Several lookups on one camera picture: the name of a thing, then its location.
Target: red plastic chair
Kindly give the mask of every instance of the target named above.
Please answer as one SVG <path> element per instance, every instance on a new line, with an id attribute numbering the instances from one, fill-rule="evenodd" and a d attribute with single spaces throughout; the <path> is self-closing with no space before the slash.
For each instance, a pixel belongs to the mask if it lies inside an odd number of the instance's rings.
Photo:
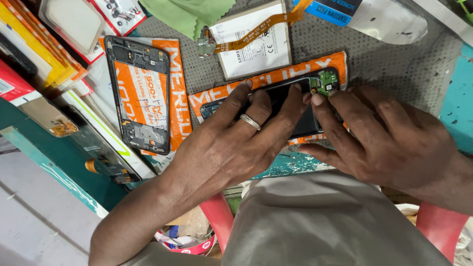
<path id="1" fill-rule="evenodd" d="M 222 253 L 225 252 L 233 224 L 233 214 L 225 196 L 220 192 L 201 203 L 200 207 L 217 235 Z"/>
<path id="2" fill-rule="evenodd" d="M 468 215 L 422 202 L 417 213 L 416 227 L 453 263 L 458 237 L 469 218 Z"/>

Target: green circuit board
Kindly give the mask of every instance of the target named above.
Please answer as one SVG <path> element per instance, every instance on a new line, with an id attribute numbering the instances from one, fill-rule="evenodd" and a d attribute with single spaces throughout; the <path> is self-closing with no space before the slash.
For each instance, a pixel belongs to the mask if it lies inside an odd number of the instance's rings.
<path id="1" fill-rule="evenodd" d="M 332 71 L 323 71 L 319 74 L 318 78 L 310 78 L 310 85 L 312 87 L 312 93 L 320 93 L 324 96 L 328 96 L 330 91 L 338 89 L 337 74 Z"/>

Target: orange flex cable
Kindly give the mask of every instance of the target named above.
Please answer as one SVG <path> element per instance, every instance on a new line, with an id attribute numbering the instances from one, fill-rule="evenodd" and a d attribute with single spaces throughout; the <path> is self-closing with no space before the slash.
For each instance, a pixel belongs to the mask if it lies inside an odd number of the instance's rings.
<path id="1" fill-rule="evenodd" d="M 312 1 L 313 0 L 301 0 L 290 13 L 282 13 L 270 16 L 238 41 L 217 44 L 214 53 L 243 49 L 245 46 L 250 44 L 257 37 L 277 23 L 290 22 L 292 25 L 294 22 L 304 19 L 304 10 L 306 10 Z"/>

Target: gray shirt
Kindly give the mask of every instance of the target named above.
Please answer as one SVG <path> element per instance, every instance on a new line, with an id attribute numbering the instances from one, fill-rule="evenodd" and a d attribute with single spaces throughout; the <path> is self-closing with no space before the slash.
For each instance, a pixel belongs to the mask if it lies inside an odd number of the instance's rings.
<path id="1" fill-rule="evenodd" d="M 221 260 L 150 243 L 125 266 L 447 266 L 376 188 L 338 171 L 266 178 L 244 196 Z"/>

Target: perforated mat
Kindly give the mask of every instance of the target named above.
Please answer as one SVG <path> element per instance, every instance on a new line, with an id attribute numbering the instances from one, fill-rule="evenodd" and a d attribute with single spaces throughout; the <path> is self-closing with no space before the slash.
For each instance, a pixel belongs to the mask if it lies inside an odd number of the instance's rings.
<path id="1" fill-rule="evenodd" d="M 237 0 L 227 15 L 253 8 L 270 0 Z M 293 5 L 288 3 L 288 10 Z M 401 101 L 438 115 L 442 106 L 461 41 L 443 25 L 427 16 L 429 32 L 420 41 L 393 45 L 378 41 L 350 27 L 339 27 L 305 13 L 304 20 L 290 29 L 293 63 L 345 50 L 348 54 L 349 86 L 370 84 Z M 138 27 L 142 37 L 178 38 L 181 45 L 185 84 L 194 94 L 226 84 L 216 57 L 197 58 L 197 42 L 176 32 L 155 17 Z M 193 127 L 199 124 L 191 109 Z"/>

